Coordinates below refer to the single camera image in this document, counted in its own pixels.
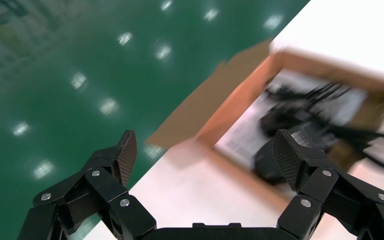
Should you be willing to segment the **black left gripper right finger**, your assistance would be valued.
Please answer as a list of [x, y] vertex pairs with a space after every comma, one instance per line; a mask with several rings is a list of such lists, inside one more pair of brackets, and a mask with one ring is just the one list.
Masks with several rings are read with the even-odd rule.
[[326, 153], [299, 144], [285, 129], [274, 136], [273, 157], [296, 192], [278, 229], [308, 240], [328, 214], [359, 240], [384, 240], [384, 190], [342, 171]]

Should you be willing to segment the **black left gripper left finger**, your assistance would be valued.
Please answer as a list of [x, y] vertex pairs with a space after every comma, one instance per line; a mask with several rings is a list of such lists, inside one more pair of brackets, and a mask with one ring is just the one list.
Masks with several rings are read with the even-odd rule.
[[33, 198], [18, 238], [68, 240], [97, 215], [116, 239], [143, 239], [157, 223], [126, 188], [137, 152], [133, 130], [126, 130], [114, 146], [94, 151], [77, 173]]

